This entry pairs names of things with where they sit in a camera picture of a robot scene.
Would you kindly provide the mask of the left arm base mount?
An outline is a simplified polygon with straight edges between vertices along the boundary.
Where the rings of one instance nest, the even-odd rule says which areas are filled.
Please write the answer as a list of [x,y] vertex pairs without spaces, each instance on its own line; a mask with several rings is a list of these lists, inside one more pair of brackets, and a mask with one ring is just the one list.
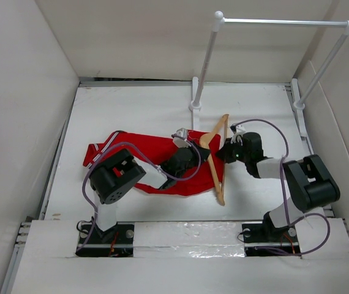
[[77,223],[78,257],[133,257],[133,240],[135,224],[132,222],[117,223],[114,227],[103,232],[98,228],[91,231],[91,222]]

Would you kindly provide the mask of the wooden clothes hanger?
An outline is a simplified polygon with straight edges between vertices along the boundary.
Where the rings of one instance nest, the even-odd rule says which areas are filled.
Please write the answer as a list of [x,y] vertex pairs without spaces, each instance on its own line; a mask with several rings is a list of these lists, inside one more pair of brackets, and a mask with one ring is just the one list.
[[[223,140],[227,139],[228,135],[228,119],[229,114],[224,114],[218,121],[218,123],[214,126],[213,130],[209,133],[203,134],[200,137],[200,146],[204,149],[211,150],[209,147],[212,139],[219,134],[221,129],[223,129]],[[222,177],[219,178],[219,173],[217,172],[216,163],[218,160],[222,162]],[[223,160],[219,159],[216,156],[216,153],[210,151],[210,155],[208,156],[207,162],[209,164],[209,169],[212,176],[212,181],[214,183],[214,190],[216,193],[216,199],[219,205],[225,206],[224,200],[224,188],[225,188],[225,164]]]

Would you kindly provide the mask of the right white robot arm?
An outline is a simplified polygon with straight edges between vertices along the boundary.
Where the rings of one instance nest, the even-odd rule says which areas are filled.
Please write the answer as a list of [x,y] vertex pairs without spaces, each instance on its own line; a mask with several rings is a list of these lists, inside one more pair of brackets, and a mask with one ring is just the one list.
[[290,195],[285,203],[263,216],[258,230],[268,241],[276,241],[309,211],[340,199],[340,189],[320,156],[312,154],[289,161],[267,157],[256,132],[226,139],[216,156],[226,164],[242,162],[254,178],[283,181],[283,191]]

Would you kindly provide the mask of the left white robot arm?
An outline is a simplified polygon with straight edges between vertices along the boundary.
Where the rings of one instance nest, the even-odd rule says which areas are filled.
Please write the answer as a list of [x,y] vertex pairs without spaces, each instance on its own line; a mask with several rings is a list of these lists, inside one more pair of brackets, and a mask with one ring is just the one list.
[[94,232],[94,236],[102,243],[110,242],[117,232],[114,204],[131,188],[139,183],[154,189],[155,193],[167,194],[171,188],[180,184],[188,186],[210,155],[210,150],[191,142],[186,147],[178,148],[160,165],[153,164],[148,158],[140,160],[126,148],[103,161],[94,162],[83,182],[90,182],[96,193],[89,233]]

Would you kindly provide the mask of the red trousers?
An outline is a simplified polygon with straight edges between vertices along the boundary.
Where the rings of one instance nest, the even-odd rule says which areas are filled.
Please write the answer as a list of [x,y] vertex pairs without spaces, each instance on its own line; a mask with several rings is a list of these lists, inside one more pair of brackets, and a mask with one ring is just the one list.
[[[156,137],[145,134],[135,134],[130,132],[120,132],[114,137],[116,131],[103,143],[91,143],[88,145],[82,165],[90,168],[97,156],[103,153],[109,146],[120,143],[122,141],[135,145],[148,159],[154,164],[159,165],[168,160],[177,150],[177,146],[173,143],[172,138]],[[207,132],[188,130],[188,140],[194,141],[199,145],[200,137]],[[216,153],[220,148],[221,136],[216,135],[209,144],[212,152]],[[222,162],[218,160],[216,163],[219,178],[222,177]],[[180,195],[183,197],[193,196],[206,192],[214,188],[211,172],[208,162],[202,163],[198,173],[187,181],[177,182],[173,187],[166,190],[158,190],[147,184],[137,183],[136,189],[142,190],[147,194],[164,194],[164,195]]]

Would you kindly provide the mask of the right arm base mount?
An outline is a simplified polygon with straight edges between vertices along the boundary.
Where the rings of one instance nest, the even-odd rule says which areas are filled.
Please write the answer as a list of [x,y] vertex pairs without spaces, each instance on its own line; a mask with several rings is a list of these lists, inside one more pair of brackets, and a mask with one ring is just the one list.
[[294,226],[275,228],[265,214],[260,222],[244,222],[237,235],[244,244],[246,257],[286,256],[300,253]]

